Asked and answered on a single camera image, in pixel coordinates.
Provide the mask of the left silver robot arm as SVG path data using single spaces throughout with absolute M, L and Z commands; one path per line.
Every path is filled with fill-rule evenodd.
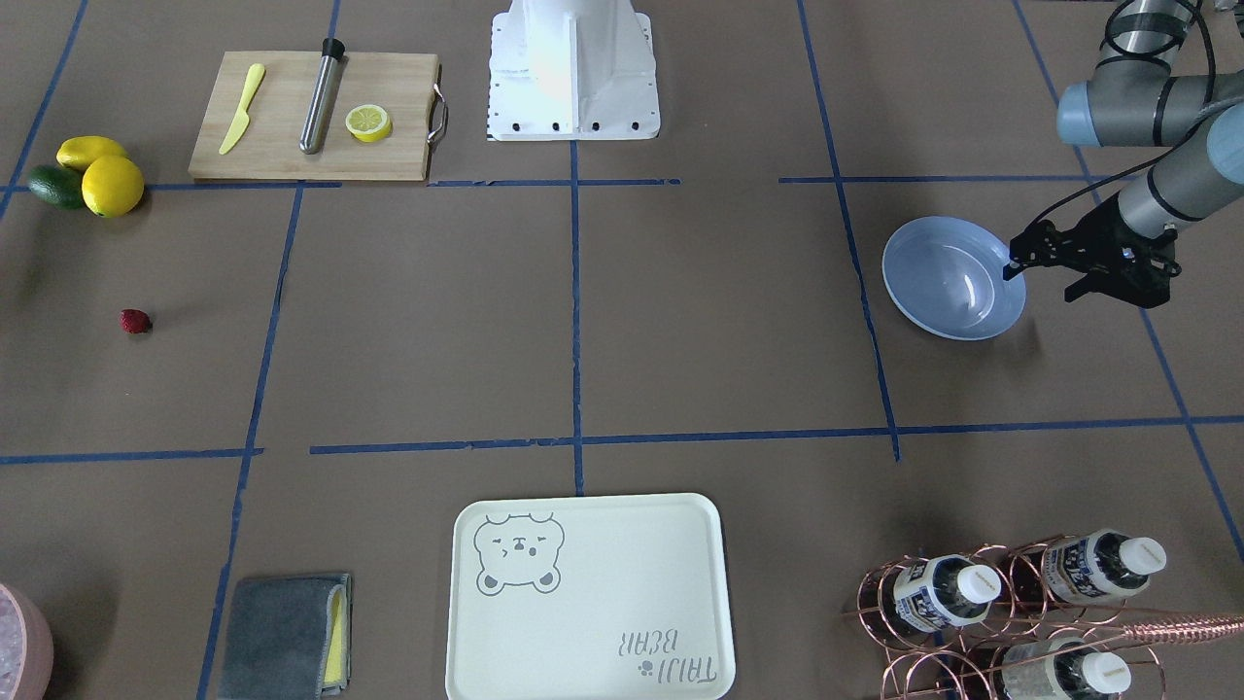
M 1169 301 L 1182 271 L 1179 234 L 1243 193 L 1242 75 L 1218 75 L 1213 53 L 1205 75 L 1172 71 L 1200 22 L 1194 1 L 1117 2 L 1091 80 L 1057 103 L 1057 136 L 1066 145 L 1161 147 L 1163 155 L 1125 172 L 1128 185 L 1074 228 L 1039 214 L 1010 240 L 1004 280 L 1066 267 L 1080 275 L 1066 301 L 1102 293 L 1146 310 Z

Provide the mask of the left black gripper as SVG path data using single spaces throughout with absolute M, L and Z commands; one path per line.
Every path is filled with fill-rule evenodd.
M 1120 196 L 1093 208 L 1069 231 L 1039 219 L 1008 244 L 1004 282 L 1031 267 L 1071 267 L 1084 274 L 1064 288 L 1067 305 L 1098 293 L 1125 305 L 1154 310 L 1171 301 L 1171 280 L 1182 274 L 1176 261 L 1178 229 L 1164 226 L 1159 236 L 1138 234 L 1125 221 Z

